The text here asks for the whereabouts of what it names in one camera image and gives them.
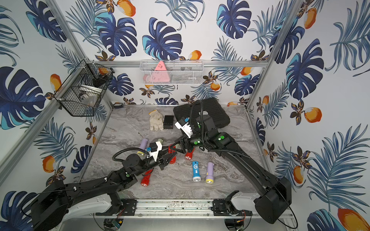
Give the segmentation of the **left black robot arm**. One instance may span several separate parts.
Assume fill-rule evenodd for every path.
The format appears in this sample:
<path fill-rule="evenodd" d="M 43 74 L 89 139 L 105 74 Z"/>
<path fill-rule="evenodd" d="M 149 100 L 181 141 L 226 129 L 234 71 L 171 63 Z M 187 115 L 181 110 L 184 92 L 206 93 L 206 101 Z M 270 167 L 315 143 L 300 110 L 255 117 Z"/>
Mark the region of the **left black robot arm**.
<path fill-rule="evenodd" d="M 137 175 L 156 166 L 164 169 L 176 154 L 160 152 L 156 160 L 152 157 L 141 159 L 137 154 L 131 154 L 121 161 L 122 168 L 110 172 L 105 177 L 82 183 L 53 182 L 30 204 L 33 230 L 49 231 L 55 228 L 66 214 L 71 214 L 71 207 L 103 194 L 107 194 L 111 201 L 108 209 L 100 211 L 100 214 L 117 214 L 121 208 L 118 192 L 136 184 Z"/>

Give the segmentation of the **purple flashlight yellow rim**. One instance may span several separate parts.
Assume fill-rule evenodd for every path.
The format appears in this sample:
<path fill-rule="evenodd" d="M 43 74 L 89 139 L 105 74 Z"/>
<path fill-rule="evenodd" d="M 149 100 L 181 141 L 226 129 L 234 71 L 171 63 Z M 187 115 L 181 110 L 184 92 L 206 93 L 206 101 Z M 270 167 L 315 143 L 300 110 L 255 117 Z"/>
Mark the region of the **purple flashlight yellow rim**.
<path fill-rule="evenodd" d="M 145 157 L 145 150 L 146 150 L 146 145 L 147 145 L 148 139 L 143 138 L 140 144 L 140 151 L 137 151 L 137 155 L 140 157 Z"/>

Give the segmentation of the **red flashlight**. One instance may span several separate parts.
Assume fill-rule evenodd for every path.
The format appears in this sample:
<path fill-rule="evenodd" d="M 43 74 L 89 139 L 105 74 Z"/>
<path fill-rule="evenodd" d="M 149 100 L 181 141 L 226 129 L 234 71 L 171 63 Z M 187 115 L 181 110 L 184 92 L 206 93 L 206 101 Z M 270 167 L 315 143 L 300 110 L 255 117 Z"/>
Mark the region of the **red flashlight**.
<path fill-rule="evenodd" d="M 173 144 L 168 147 L 168 154 L 170 154 L 172 157 L 172 159 L 170 160 L 170 164 L 174 164 L 176 162 L 177 151 L 175 150 L 175 148 L 176 146 Z"/>
<path fill-rule="evenodd" d="M 144 186 L 144 187 L 148 187 L 149 184 L 150 184 L 150 177 L 151 177 L 151 174 L 153 172 L 153 169 L 151 170 L 148 170 L 147 172 L 145 172 L 143 174 L 143 178 L 141 180 L 141 185 Z"/>
<path fill-rule="evenodd" d="M 192 151 L 187 152 L 187 154 L 185 155 L 185 159 L 192 160 L 194 151 L 195 151 L 195 148 L 193 148 Z"/>

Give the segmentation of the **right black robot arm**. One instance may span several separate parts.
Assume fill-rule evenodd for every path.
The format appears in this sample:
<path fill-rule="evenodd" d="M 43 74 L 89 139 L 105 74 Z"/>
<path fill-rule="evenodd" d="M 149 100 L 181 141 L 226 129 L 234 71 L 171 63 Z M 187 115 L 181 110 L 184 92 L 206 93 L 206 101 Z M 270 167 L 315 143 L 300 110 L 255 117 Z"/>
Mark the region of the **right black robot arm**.
<path fill-rule="evenodd" d="M 191 137 L 183 135 L 167 149 L 186 153 L 193 147 L 204 147 L 230 162 L 252 184 L 258 193 L 253 199 L 256 212 L 266 222 L 274 224 L 292 203 L 292 185 L 285 178 L 278 178 L 252 159 L 226 132 L 205 132 Z"/>

